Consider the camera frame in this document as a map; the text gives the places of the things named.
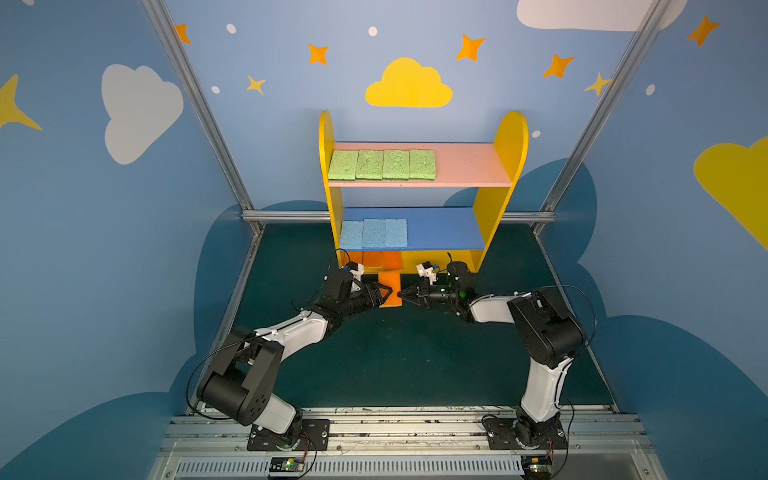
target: yellow shelf side panel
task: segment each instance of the yellow shelf side panel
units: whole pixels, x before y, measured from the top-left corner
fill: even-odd
[[[480,187],[478,189],[473,210],[485,242],[485,250],[472,251],[472,263],[475,267],[473,271],[480,270],[485,254],[491,246],[491,240],[493,240],[496,229],[507,209],[512,191],[515,189],[520,173],[525,166],[525,158],[528,155],[528,122],[525,120],[525,116],[517,111],[506,114],[498,126],[493,146],[507,171],[507,175],[509,175],[512,186],[509,188]]]
[[[331,165],[331,157],[333,156],[333,148],[336,145],[336,139],[333,136],[331,114],[327,110],[320,114],[318,139],[320,149],[320,169],[323,172],[323,187],[326,189],[328,212],[331,216],[333,243],[336,245],[336,248],[338,248],[339,238],[341,237],[341,222],[344,218],[344,202],[342,201],[341,187],[330,187],[328,185],[328,168]],[[342,257],[345,257],[344,252],[336,252],[339,266],[343,265]]]

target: star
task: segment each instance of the star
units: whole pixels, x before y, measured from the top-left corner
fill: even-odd
[[[176,25],[176,32],[179,34],[179,40],[183,41],[184,43],[188,43],[192,45],[192,42],[190,41],[190,38],[187,37],[187,24],[183,25]]]
[[[18,84],[18,75],[12,76],[5,85],[0,88],[0,128],[11,122],[16,122],[35,130],[42,130],[40,125],[36,124],[30,117],[16,106],[16,85]]]
[[[557,75],[558,77],[563,78],[565,67],[567,67],[573,59],[574,57],[560,58],[557,55],[552,55],[552,66],[541,77],[543,78],[548,77],[549,75]]]
[[[248,75],[248,80],[250,80],[250,85],[248,86],[247,90],[258,90],[260,94],[264,95],[264,92],[261,91],[261,84],[264,83],[265,80],[255,81],[250,77],[250,75]]]
[[[699,28],[697,28],[694,33],[690,34],[690,37],[686,38],[686,40],[695,40],[696,43],[701,46],[704,43],[704,40],[707,40],[707,35],[712,33],[712,31],[719,26],[719,23],[710,22],[710,19],[705,15],[704,19],[699,24]]]
[[[598,94],[598,97],[600,96],[600,93],[603,91],[603,87],[608,84],[608,82],[611,81],[611,79],[603,80],[603,76],[598,73],[598,79],[594,81],[594,83],[590,86],[584,89],[584,91],[594,90],[596,94]]]
[[[470,37],[466,35],[462,35],[462,37],[464,37],[462,39],[464,41],[464,44],[462,45],[462,50],[456,56],[456,60],[461,60],[462,58],[469,58],[472,61],[477,61],[478,48],[480,48],[480,45],[482,45],[482,42],[484,42],[485,39],[480,38],[478,40],[472,40]]]
[[[312,56],[310,57],[310,63],[322,63],[323,65],[328,65],[326,63],[326,51],[328,51],[328,47],[316,47],[315,45],[312,45],[310,43],[310,52],[312,52]]]

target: cloud decal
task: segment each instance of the cloud decal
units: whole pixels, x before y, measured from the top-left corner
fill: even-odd
[[[736,144],[707,148],[696,159],[694,175],[704,190],[768,249],[768,137],[749,148]]]
[[[101,77],[101,96],[111,118],[104,141],[121,165],[136,161],[184,109],[179,87],[144,66],[136,70],[125,65],[107,67]]]
[[[398,58],[387,66],[381,81],[366,90],[366,101],[376,107],[436,108],[448,104],[453,90],[432,67],[412,58]]]
[[[688,0],[672,0],[661,27],[674,22]],[[545,30],[636,31],[653,0],[520,0],[518,20]]]

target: wall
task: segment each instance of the wall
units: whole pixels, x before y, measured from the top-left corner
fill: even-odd
[[[766,14],[688,2],[541,233],[560,281],[596,303],[595,355],[669,478],[765,475],[727,463],[768,429]]]
[[[257,208],[325,203],[317,153],[323,110],[338,141],[395,142],[492,142],[516,110],[534,137],[523,172],[532,176],[521,180],[525,192],[513,195],[511,210],[541,206],[559,171],[551,162],[568,156],[597,104],[600,90],[590,86],[598,73],[611,77],[650,0],[611,3],[167,1]],[[669,22],[685,0],[674,4]],[[465,50],[464,35],[485,40]],[[553,55],[573,60],[551,69]],[[449,102],[376,106],[366,92],[398,58],[436,69]],[[439,206],[458,193],[406,189],[374,198],[367,190],[345,189],[345,205]]]
[[[141,2],[0,45],[0,478],[143,478],[251,232]]]

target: blue sponge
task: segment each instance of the blue sponge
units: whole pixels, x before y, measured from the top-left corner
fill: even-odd
[[[363,222],[342,222],[339,248],[344,250],[362,250]]]
[[[362,246],[384,248],[386,245],[386,220],[366,218],[363,220]]]
[[[408,221],[404,218],[388,218],[386,222],[385,247],[408,246]]]

